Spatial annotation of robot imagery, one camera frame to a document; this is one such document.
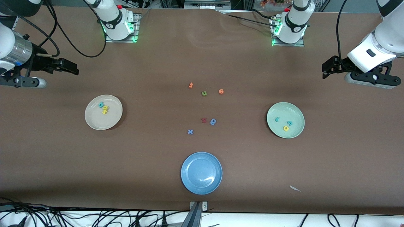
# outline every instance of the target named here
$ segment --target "blue plate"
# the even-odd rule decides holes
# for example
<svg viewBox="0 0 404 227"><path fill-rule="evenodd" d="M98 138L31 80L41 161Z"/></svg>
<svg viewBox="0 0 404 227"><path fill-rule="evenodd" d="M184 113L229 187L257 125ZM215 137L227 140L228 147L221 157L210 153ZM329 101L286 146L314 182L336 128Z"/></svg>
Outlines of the blue plate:
<svg viewBox="0 0 404 227"><path fill-rule="evenodd" d="M219 160L206 152L191 154L181 168L182 183L190 192L198 195L213 192L219 187L222 175Z"/></svg>

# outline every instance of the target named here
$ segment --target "white plate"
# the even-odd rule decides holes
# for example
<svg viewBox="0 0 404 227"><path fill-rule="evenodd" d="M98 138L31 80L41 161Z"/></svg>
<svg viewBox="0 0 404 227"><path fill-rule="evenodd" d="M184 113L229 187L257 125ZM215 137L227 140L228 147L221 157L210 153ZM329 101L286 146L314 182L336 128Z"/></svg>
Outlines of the white plate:
<svg viewBox="0 0 404 227"><path fill-rule="evenodd" d="M102 108L98 106L100 102L108 106L106 114L102 114ZM87 105L84 117L88 126L95 130L112 128L122 117L122 103L113 95L100 95Z"/></svg>
<svg viewBox="0 0 404 227"><path fill-rule="evenodd" d="M268 110L267 123L275 135L291 139L303 132L305 121L302 111L297 106L281 102L275 103ZM285 126L289 127L287 131L283 129Z"/></svg>

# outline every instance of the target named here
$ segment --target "black cable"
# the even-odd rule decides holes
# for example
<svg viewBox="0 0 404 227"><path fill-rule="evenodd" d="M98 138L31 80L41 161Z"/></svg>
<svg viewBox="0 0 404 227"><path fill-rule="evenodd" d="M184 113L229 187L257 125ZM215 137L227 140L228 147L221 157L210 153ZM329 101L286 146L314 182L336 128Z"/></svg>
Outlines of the black cable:
<svg viewBox="0 0 404 227"><path fill-rule="evenodd" d="M0 213L9 212L9 211L11 211L11 212L16 212L16 211L18 211L18 209L13 208L13 209L10 209L10 210L2 210L2 211L0 211Z"/></svg>
<svg viewBox="0 0 404 227"><path fill-rule="evenodd" d="M101 54L104 52L105 47L106 47L106 45L107 45L107 35L106 35L105 32L104 32L104 28L103 28L103 26L102 26L101 19L99 18L98 14L94 11L94 9L93 9L85 0L83 0L83 2L91 9L91 11L94 13L94 15L97 17L98 21L100 22L100 25L101 25L101 28L102 28L102 33L103 33L103 35L104 35L104 47L102 48L102 50L101 50L100 53L98 53L98 54L96 54L96 55L93 55L93 56L90 56L90 55L86 55L86 54L84 54L83 52L81 52L81 51L80 51L79 49L77 49L77 47L72 43L72 41L70 40L70 38L67 36L67 34L65 33L65 31L63 30L63 28L60 26L59 22L57 21L56 14L55 14L55 17L54 17L53 19L56 21L56 24L57 24L57 26L59 27L60 31L62 31L64 37L67 39L67 41L70 43L70 45L71 45L79 54L81 54L81 55L83 55L83 56L85 56L85 57L94 58L94 57L98 57L99 55L101 55ZM54 12L55 9L53 8L53 6L52 6L51 4L48 4L48 5L49 5L49 7L50 7L49 12L51 12L51 11Z"/></svg>
<svg viewBox="0 0 404 227"><path fill-rule="evenodd" d="M49 224L50 224L50 226L53 226L53 225L52 225L52 219L53 219L55 216L53 216L52 218L49 218L49 214L46 214L46 216L47 216L48 219L49 219Z"/></svg>
<svg viewBox="0 0 404 227"><path fill-rule="evenodd" d="M170 216L170 215L173 215L173 214L178 214L178 213L181 213L181 212L189 212L189 210L176 211L176 212L171 213L171 214L166 214L166 217L168 217L168 216ZM157 223L157 222L160 221L161 219L163 219L163 218L161 217L161 218L155 220L154 222L152 222L152 223L151 223L150 225L148 225L147 227L151 227L154 223Z"/></svg>
<svg viewBox="0 0 404 227"><path fill-rule="evenodd" d="M114 217L111 221L109 221L108 224L104 225L104 227L107 227L108 225L110 225L115 219L117 219L118 217L120 217L122 214L116 215L116 217Z"/></svg>
<svg viewBox="0 0 404 227"><path fill-rule="evenodd" d="M265 16L265 15L262 14L260 11L254 9L254 8L250 9L250 11L254 11L254 12L258 13L258 14L259 14L261 17L263 17L263 18L271 19L271 17L273 17L273 16L271 16L271 17Z"/></svg>
<svg viewBox="0 0 404 227"><path fill-rule="evenodd" d="M128 215L129 215L129 225L128 225L128 227L129 227L130 224L132 223L132 216L130 215L130 212L128 213Z"/></svg>
<svg viewBox="0 0 404 227"><path fill-rule="evenodd" d="M48 2L48 0L44 0L45 5L47 6L47 8L49 9L48 4L52 4L51 2ZM56 18L56 13L50 13L52 15L52 17L54 18L55 23L53 24L53 28L52 31L49 33L49 37L52 37L53 33L55 32L56 28L57 28L57 18ZM49 39L46 38L44 41L42 41L38 46L42 46L43 44L45 44Z"/></svg>
<svg viewBox="0 0 404 227"><path fill-rule="evenodd" d="M57 223L63 227L62 222L60 221L60 217L58 216L57 212L52 212L53 216L56 217Z"/></svg>
<svg viewBox="0 0 404 227"><path fill-rule="evenodd" d="M303 226L304 221L306 220L307 216L309 216L309 214L306 214L306 216L304 216L304 218L303 218L301 224L299 225L299 227L302 227L302 226Z"/></svg>
<svg viewBox="0 0 404 227"><path fill-rule="evenodd" d="M48 36L48 34L46 34L44 31L42 31L42 29L40 29L38 26L36 26L34 23L30 22L29 20L27 20L25 17L20 17L23 21L27 22L29 25L31 25L32 27L36 28L40 33L42 33L44 36L46 36L49 41L53 44L53 46L56 48L56 54L52 55L52 57L57 57L60 54L60 50L59 47L56 45L56 43L53 41L53 39Z"/></svg>
<svg viewBox="0 0 404 227"><path fill-rule="evenodd" d="M121 224L121 227L123 227L123 225L120 221L114 221L114 222L111 222L110 224L115 224L115 223L119 223L119 224Z"/></svg>
<svg viewBox="0 0 404 227"><path fill-rule="evenodd" d="M161 227L168 227L165 211L163 211L163 220L161 221Z"/></svg>
<svg viewBox="0 0 404 227"><path fill-rule="evenodd" d="M341 17L341 13L342 13L342 9L344 8L345 3L347 3L347 0L344 0L344 2L342 3L341 9L339 10L338 13L338 17L337 17L337 25L336 25L336 34L337 34L337 44L338 44L338 57L339 57L339 61L341 62L341 65L343 68L346 68L344 63L342 62L342 58L341 58L341 44L339 41L339 32L338 32L338 28L339 28L339 18Z"/></svg>
<svg viewBox="0 0 404 227"><path fill-rule="evenodd" d="M142 218L144 218L144 217L150 217L150 216L157 216L157 219L158 219L158 214L145 215L145 216L143 216Z"/></svg>
<svg viewBox="0 0 404 227"><path fill-rule="evenodd" d="M14 212L14 211L12 210L12 211L8 212L7 214L5 214L3 217L0 218L0 221L1 221L5 216L11 214L12 212Z"/></svg>
<svg viewBox="0 0 404 227"><path fill-rule="evenodd" d="M113 214L115 211L114 210L110 210L110 211L106 211L104 214L107 214L108 212L110 212L109 213L109 215L110 214ZM102 220L104 220L106 217L108 217L108 215L105 215L105 216L103 216L102 218L101 218L101 214L102 214L102 211L100 212L100 216L97 218L97 220L93 223L93 225L91 226L91 227L98 227L98 224L102 221Z"/></svg>
<svg viewBox="0 0 404 227"><path fill-rule="evenodd" d="M26 209L25 207L23 207L23 206L20 206L18 203L14 202L14 201L11 200L11 199L7 199L7 198L4 198L4 197L0 197L0 199L8 200L8 201L12 202L12 203L14 204L14 206L20 207L20 208L22 208L24 211L26 211L26 212L31 216L31 218L32 218L32 220L33 220L33 222L34 222L34 226L37 227L35 218L34 218L33 215L29 212L29 210L27 210L27 209Z"/></svg>
<svg viewBox="0 0 404 227"><path fill-rule="evenodd" d="M44 226L46 226L46 227L48 226L48 222L47 222L47 221L45 222L45 221L41 218L41 216L39 216L39 214L42 215L42 216L44 217L44 219L46 220L46 216L45 216L44 214L42 214L42 213L40 213L40 212L39 212L39 214L38 214L37 212L33 211L31 207L27 206L25 203L17 203L17 202L14 202L14 201L10 200L10 199L6 199L6 200L9 200L9 201L11 201L11 202L13 202L13 203L15 203L15 204L18 204L21 208L24 208L24 210L28 210L28 213L31 212L32 214L34 214L35 216L37 216L37 217L39 218L39 220L41 220L42 224L44 224Z"/></svg>
<svg viewBox="0 0 404 227"><path fill-rule="evenodd" d="M63 217L61 217L63 224L65 224L65 227L67 227L67 224L69 224L71 227L75 227L74 225L72 225L70 222L68 222L67 220L65 220Z"/></svg>
<svg viewBox="0 0 404 227"><path fill-rule="evenodd" d="M144 217L150 217L150 216L154 216L154 215L155 215L155 214L145 215ZM77 218L70 217L70 216L68 216L67 214L62 214L62 216L65 216L65 217L67 217L68 219L76 220L76 219L82 219L82 218L87 217L87 216L100 216L100 214L86 214L86 215L83 215L83 216L80 216L80 217L77 217ZM129 214L129 215L103 215L103 214L101 214L101 216L108 216L108 217L116 217L116 216L119 216L119 217L123 217L123 218L133 217L133 216L131 216L130 214Z"/></svg>
<svg viewBox="0 0 404 227"><path fill-rule="evenodd" d="M140 219L143 218L147 213L150 213L151 211L145 211L144 213L142 213L141 215L137 215L137 217L135 218L135 227L140 227Z"/></svg>
<svg viewBox="0 0 404 227"><path fill-rule="evenodd" d="M135 226L136 221L137 221L137 218L139 217L139 214L140 214L140 210L139 210L139 211L137 212L137 214L136 214L135 221L133 221L133 222L129 225L129 227L134 227L134 226Z"/></svg>
<svg viewBox="0 0 404 227"><path fill-rule="evenodd" d="M264 25L268 25L268 26L271 26L271 27L276 27L276 25L273 25L273 24L263 23L263 22L243 18L243 17L237 17L237 16L233 16L233 15L228 15L228 14L226 14L226 15L230 16L230 17L235 17L235 18L238 18L238 19L242 19L242 20L245 20L245 21L251 21L251 22L254 22L254 23L258 23L258 24L264 24Z"/></svg>
<svg viewBox="0 0 404 227"><path fill-rule="evenodd" d="M359 220L359 214L356 215L356 220L355 220L355 224L353 225L353 227L356 227L356 224L358 223Z"/></svg>
<svg viewBox="0 0 404 227"><path fill-rule="evenodd" d="M330 216L332 216L332 217L335 219L335 221L337 222L338 227L341 227L341 225L339 224L338 219L337 219L337 218L335 217L335 215L333 215L333 214L328 214L328 215L327 215L328 223L330 223L330 225L332 225L333 227L336 227L334 224L331 223Z"/></svg>

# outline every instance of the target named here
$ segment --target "small paper scrap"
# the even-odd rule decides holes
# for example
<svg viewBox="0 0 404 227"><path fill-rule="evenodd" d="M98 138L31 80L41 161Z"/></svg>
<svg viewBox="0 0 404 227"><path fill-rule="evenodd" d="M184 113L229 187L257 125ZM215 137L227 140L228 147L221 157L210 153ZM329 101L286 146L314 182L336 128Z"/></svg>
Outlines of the small paper scrap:
<svg viewBox="0 0 404 227"><path fill-rule="evenodd" d="M293 186L290 186L290 188L293 189L293 190L295 190L295 191L302 192L302 191L300 191L299 189L297 189L297 188L295 188L295 187L293 187Z"/></svg>

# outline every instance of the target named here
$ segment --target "metal bracket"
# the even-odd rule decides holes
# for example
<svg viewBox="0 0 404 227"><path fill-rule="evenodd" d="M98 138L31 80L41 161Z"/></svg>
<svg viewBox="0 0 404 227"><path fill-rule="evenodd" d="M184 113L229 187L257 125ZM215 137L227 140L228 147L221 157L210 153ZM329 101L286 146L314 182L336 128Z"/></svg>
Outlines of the metal bracket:
<svg viewBox="0 0 404 227"><path fill-rule="evenodd" d="M204 202L191 202L191 209L181 227L200 227Z"/></svg>
<svg viewBox="0 0 404 227"><path fill-rule="evenodd" d="M40 81L35 77L23 77L18 74L13 76L0 76L0 85L19 87L36 88L40 85Z"/></svg>
<svg viewBox="0 0 404 227"><path fill-rule="evenodd" d="M189 209L192 208L192 206L196 203L196 201L191 201L189 204ZM208 210L208 201L202 201L202 211L207 211Z"/></svg>

